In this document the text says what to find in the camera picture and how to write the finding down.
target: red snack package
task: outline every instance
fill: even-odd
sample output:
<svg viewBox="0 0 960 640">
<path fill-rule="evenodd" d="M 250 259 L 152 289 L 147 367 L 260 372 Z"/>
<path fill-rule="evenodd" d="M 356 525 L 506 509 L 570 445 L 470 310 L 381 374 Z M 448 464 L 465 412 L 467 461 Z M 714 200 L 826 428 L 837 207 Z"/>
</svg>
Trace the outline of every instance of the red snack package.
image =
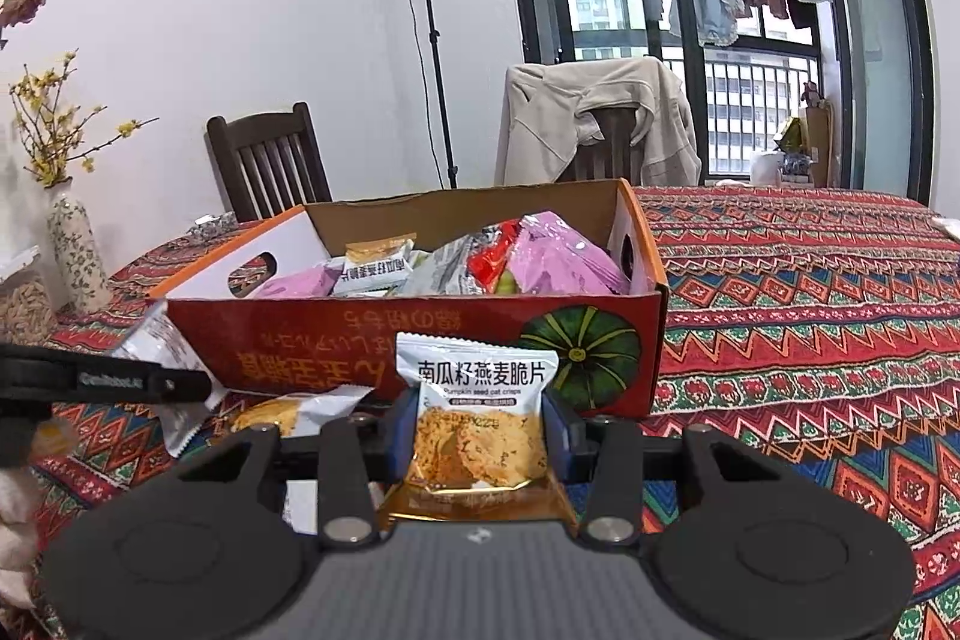
<svg viewBox="0 0 960 640">
<path fill-rule="evenodd" d="M 479 249 L 467 257 L 467 271 L 486 292 L 493 293 L 496 289 L 519 232 L 520 220 L 505 220 L 480 232 Z"/>
</svg>

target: beige jacket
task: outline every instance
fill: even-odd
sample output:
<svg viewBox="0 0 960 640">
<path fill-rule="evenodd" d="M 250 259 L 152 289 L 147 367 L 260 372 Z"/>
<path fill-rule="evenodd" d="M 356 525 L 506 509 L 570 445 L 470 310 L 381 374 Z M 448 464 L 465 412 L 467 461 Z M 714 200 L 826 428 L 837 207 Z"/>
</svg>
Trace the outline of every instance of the beige jacket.
<svg viewBox="0 0 960 640">
<path fill-rule="evenodd" d="M 631 145 L 642 145 L 644 185 L 700 180 L 690 105 L 680 78 L 656 58 L 580 61 L 507 69 L 498 185 L 553 182 L 578 145 L 602 140 L 590 110 L 637 107 Z"/>
</svg>

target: dried flower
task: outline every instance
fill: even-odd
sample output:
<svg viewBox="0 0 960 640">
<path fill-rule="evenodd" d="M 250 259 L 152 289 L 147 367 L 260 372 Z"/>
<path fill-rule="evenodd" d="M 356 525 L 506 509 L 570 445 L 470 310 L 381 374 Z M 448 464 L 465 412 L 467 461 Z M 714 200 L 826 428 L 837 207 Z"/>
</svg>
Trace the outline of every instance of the dried flower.
<svg viewBox="0 0 960 640">
<path fill-rule="evenodd" d="M 75 57 L 75 50 L 67 52 L 62 59 L 60 71 L 50 68 L 41 76 L 30 74 L 24 66 L 24 76 L 10 87 L 11 101 L 16 111 L 13 124 L 30 157 L 30 165 L 25 169 L 45 188 L 66 181 L 67 164 L 71 161 L 79 160 L 85 172 L 93 172 L 91 153 L 108 148 L 112 143 L 128 138 L 138 128 L 157 120 L 152 118 L 148 121 L 122 122 L 117 126 L 117 133 L 112 139 L 80 150 L 85 133 L 83 126 L 107 107 L 98 104 L 79 121 L 77 116 L 80 107 L 70 105 L 65 111 L 59 111 L 61 88 L 75 71 L 69 66 Z"/>
<path fill-rule="evenodd" d="M 47 0 L 3 0 L 0 6 L 0 28 L 11 28 L 18 23 L 30 23 Z"/>
</svg>

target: table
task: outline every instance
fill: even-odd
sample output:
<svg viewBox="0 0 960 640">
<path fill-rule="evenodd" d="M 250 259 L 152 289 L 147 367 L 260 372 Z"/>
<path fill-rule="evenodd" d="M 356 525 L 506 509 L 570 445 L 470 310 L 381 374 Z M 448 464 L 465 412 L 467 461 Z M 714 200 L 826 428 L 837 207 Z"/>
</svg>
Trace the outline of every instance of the table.
<svg viewBox="0 0 960 640">
<path fill-rule="evenodd" d="M 649 434 L 707 422 L 785 459 L 885 518 L 917 563 L 896 636 L 960 629 L 960 244 L 906 199 L 848 191 L 638 189 L 669 276 L 670 311 Z M 181 239 L 115 276 L 105 313 L 64 324 L 52 343 L 111 348 L 143 313 L 144 290 L 197 257 Z M 247 405 L 231 395 L 196 450 Z M 138 405 L 62 405 L 75 456 L 37 466 L 49 539 L 83 509 L 170 464 Z M 570 488 L 582 509 L 587 486 Z M 671 485 L 645 490 L 644 528 L 677 515 Z M 45 605 L 22 637 L 56 634 Z"/>
</svg>

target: pumpkin illustration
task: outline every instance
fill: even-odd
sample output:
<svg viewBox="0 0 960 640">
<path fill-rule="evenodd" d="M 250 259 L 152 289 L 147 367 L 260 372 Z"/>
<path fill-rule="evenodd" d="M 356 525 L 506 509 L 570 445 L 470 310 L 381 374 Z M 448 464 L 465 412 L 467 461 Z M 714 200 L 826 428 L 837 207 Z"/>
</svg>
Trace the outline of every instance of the pumpkin illustration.
<svg viewBox="0 0 960 640">
<path fill-rule="evenodd" d="M 551 386 L 574 410 L 611 405 L 637 379 L 640 336 L 617 314 L 593 306 L 561 307 L 523 326 L 520 347 L 555 350 L 560 368 Z"/>
</svg>

